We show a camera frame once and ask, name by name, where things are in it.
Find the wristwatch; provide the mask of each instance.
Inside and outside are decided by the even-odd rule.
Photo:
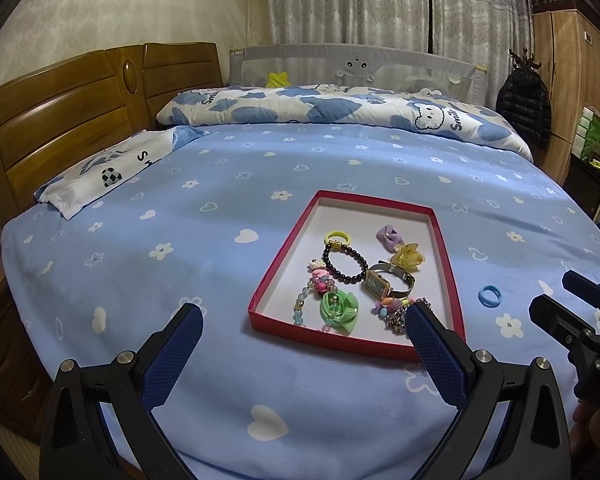
[[[390,272],[391,274],[398,276],[404,283],[409,287],[406,291],[394,290],[391,284],[384,279],[378,271]],[[402,270],[400,267],[383,262],[380,260],[374,266],[369,267],[366,272],[365,280],[362,283],[366,290],[372,295],[378,298],[378,300],[384,300],[384,298],[405,298],[407,297],[416,279],[411,276],[406,270]]]

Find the metal screw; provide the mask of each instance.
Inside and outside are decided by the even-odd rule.
[[[551,363],[544,357],[536,358],[536,364],[538,367],[542,368],[542,370],[547,370],[551,367]]]
[[[131,350],[125,350],[124,352],[120,352],[118,357],[116,357],[116,361],[118,361],[121,365],[126,365],[130,363],[134,358],[134,353]]]
[[[493,356],[486,350],[476,350],[474,355],[481,363],[489,363],[493,359]]]
[[[62,361],[62,364],[60,365],[60,369],[63,372],[70,372],[71,370],[74,369],[74,360],[73,359],[67,359],[65,361]]]

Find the wooden wardrobe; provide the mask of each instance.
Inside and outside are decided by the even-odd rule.
[[[583,106],[600,113],[600,31],[575,9],[534,14],[534,31],[538,72],[552,108],[552,134],[534,162],[561,186]]]

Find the blue gripper pad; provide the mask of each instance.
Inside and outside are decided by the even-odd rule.
[[[562,277],[562,286],[571,294],[586,301],[594,308],[600,308],[600,286],[573,270],[568,270]]]
[[[442,400],[461,409],[468,397],[467,377],[433,325],[415,305],[404,314],[409,339]]]
[[[140,398],[148,412],[166,402],[184,365],[202,336],[202,312],[197,306],[189,303],[181,308],[186,306],[190,306],[190,310],[171,332],[142,375]]]

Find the black bead bracelet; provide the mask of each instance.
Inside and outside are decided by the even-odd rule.
[[[360,272],[359,274],[356,274],[355,276],[345,276],[343,273],[341,273],[339,270],[337,270],[333,266],[331,261],[329,260],[329,253],[332,251],[339,252],[339,253],[345,253],[347,256],[351,256],[360,265],[362,272]],[[322,252],[322,259],[324,261],[326,269],[329,271],[331,276],[333,276],[334,279],[338,280],[339,282],[344,282],[347,285],[349,283],[357,283],[357,282],[361,282],[362,280],[364,280],[364,278],[366,276],[366,272],[369,270],[369,266],[366,264],[365,259],[362,257],[362,255],[359,252],[352,249],[347,244],[343,244],[342,242],[338,242],[338,241],[334,241],[334,240],[330,240],[324,246],[324,251]]]

